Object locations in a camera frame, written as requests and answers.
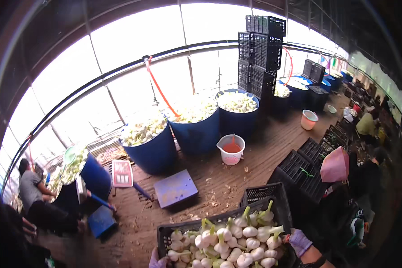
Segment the stacked crate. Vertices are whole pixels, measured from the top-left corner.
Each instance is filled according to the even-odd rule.
[[[284,20],[249,15],[246,31],[238,33],[238,88],[262,102],[274,96],[285,28]]]

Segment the black plastic crate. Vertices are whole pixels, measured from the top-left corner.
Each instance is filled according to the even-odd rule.
[[[307,104],[312,111],[322,111],[325,107],[327,99],[329,98],[329,92],[321,87],[308,87],[308,101]]]
[[[350,139],[347,137],[347,135],[340,131],[337,127],[331,125],[329,127],[329,130],[335,133],[344,142],[345,145],[350,144]]]
[[[246,16],[246,31],[266,34],[283,39],[286,36],[286,21],[272,16]]]
[[[302,75],[301,75],[301,76],[303,76],[303,77],[309,79],[309,78],[310,78],[310,74],[311,74],[311,68],[312,68],[312,65],[313,65],[313,64],[314,64],[314,61],[306,59],[306,60],[305,60],[305,63],[304,63],[304,70],[302,71]]]
[[[308,138],[301,148],[299,148],[298,154],[303,156],[311,165],[320,170],[323,163],[323,149],[315,140]]]
[[[310,72],[310,80],[313,81],[313,84],[320,86],[323,80],[323,76],[325,75],[325,70],[325,67],[316,62],[313,62]]]
[[[273,72],[281,67],[283,40],[261,33],[252,34],[253,65]]]
[[[326,130],[323,140],[331,144],[334,150],[339,146],[343,147],[344,150],[347,150],[347,144],[345,144],[345,142],[343,142],[336,133],[330,131],[329,129]]]
[[[321,140],[319,145],[322,149],[321,154],[323,157],[326,157],[328,154],[330,154],[334,150],[333,146],[329,142],[327,142],[323,139]]]
[[[238,61],[238,87],[245,91],[250,90],[250,65],[249,62]]]
[[[250,204],[250,213],[256,211],[265,211],[268,209],[268,204],[270,200],[273,200],[273,206],[271,211],[274,213],[274,221],[277,221],[279,225],[283,225],[284,231],[286,234],[290,233],[290,228],[292,227],[291,217],[289,215],[289,211],[286,208],[281,207],[283,202],[281,199],[278,199],[276,196],[269,196],[268,198]],[[229,211],[222,213],[217,216],[208,217],[208,219],[213,222],[223,222],[226,223],[229,217],[236,217],[242,215],[246,207],[241,207],[234,211]],[[190,222],[180,222],[175,224],[165,224],[160,225],[156,229],[157,240],[158,240],[158,254],[159,257],[165,257],[168,250],[167,246],[171,244],[171,234],[175,229],[179,229],[181,232],[191,231],[191,230],[199,230],[201,227],[201,220],[195,220]]]
[[[252,38],[249,32],[238,32],[238,59],[250,62],[252,51]]]
[[[342,133],[344,133],[344,135],[346,137],[348,137],[348,139],[350,141],[353,140],[353,132],[349,132],[345,129],[345,127],[341,124],[341,122],[337,121],[337,123],[335,124],[335,128],[338,129],[339,131],[341,131]]]
[[[257,66],[251,67],[250,93],[258,99],[271,99],[276,88],[277,71],[270,73]]]
[[[275,182],[283,182],[286,192],[302,193],[313,205],[320,202],[329,187],[329,184],[322,182],[319,170],[295,150],[279,164],[268,180],[268,184]]]

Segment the person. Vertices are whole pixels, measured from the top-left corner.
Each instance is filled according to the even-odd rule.
[[[21,159],[18,170],[20,197],[28,220],[39,228],[58,234],[77,233],[84,230],[84,222],[48,202],[50,198],[56,198],[57,195],[48,190],[39,176],[30,170],[27,159]]]
[[[365,113],[356,125],[356,130],[360,138],[368,144],[376,145],[375,136],[375,120],[378,118],[378,110],[374,109]]]
[[[9,216],[9,218],[11,219],[11,223],[14,225],[14,227],[16,228],[17,231],[24,232],[33,237],[37,236],[36,225],[32,224],[26,218],[22,217],[18,212],[16,212],[16,210],[13,207],[11,207],[7,204],[5,205],[5,210]],[[32,230],[27,229],[24,226],[24,224],[26,226],[30,227]]]
[[[390,99],[388,96],[384,96],[383,102],[381,102],[381,108],[384,109],[390,116],[392,116],[389,106],[389,100]]]
[[[335,266],[326,260],[322,253],[312,245],[312,242],[301,230],[291,228],[291,234],[286,235],[283,240],[285,243],[290,243],[295,250],[296,256],[298,256],[302,264],[304,264],[303,267],[335,268]]]
[[[381,170],[379,165],[387,158],[387,152],[382,147],[376,148],[372,160],[366,161],[361,166],[357,166],[357,155],[355,152],[350,153],[348,158],[348,186],[350,188],[350,195],[354,199],[368,195],[370,208],[375,213],[379,210],[379,198],[381,195]]]

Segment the gloved hand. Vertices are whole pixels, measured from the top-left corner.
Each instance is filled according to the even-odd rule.
[[[291,228],[291,233],[292,234],[288,237],[289,243],[295,250],[298,258],[300,258],[308,250],[312,242],[308,240],[305,234],[299,229]]]
[[[150,257],[149,268],[166,268],[167,263],[170,261],[168,257],[161,258],[158,256],[158,248],[154,247],[152,250],[152,256]]]

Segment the red hose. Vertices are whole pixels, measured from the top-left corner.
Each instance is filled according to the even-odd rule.
[[[168,103],[167,99],[165,98],[164,94],[162,93],[162,90],[159,88],[158,83],[155,80],[155,77],[153,76],[152,72],[150,71],[150,60],[152,59],[152,56],[150,56],[148,61],[145,61],[147,71],[150,73],[150,77],[153,80],[153,83],[155,83],[156,88],[158,89],[159,93],[161,94],[162,98],[164,99],[165,103],[168,105],[170,110],[174,113],[175,117],[179,117],[179,115],[176,113],[176,111],[171,107],[171,105]]]
[[[290,58],[290,75],[289,75],[289,79],[288,79],[287,82],[284,84],[284,86],[286,86],[287,83],[289,83],[290,78],[292,77],[292,73],[293,73],[293,62],[292,62],[292,57],[290,56],[289,51],[288,51],[285,47],[283,47],[283,48],[284,48],[284,50],[287,52],[287,54],[289,55],[289,58]]]

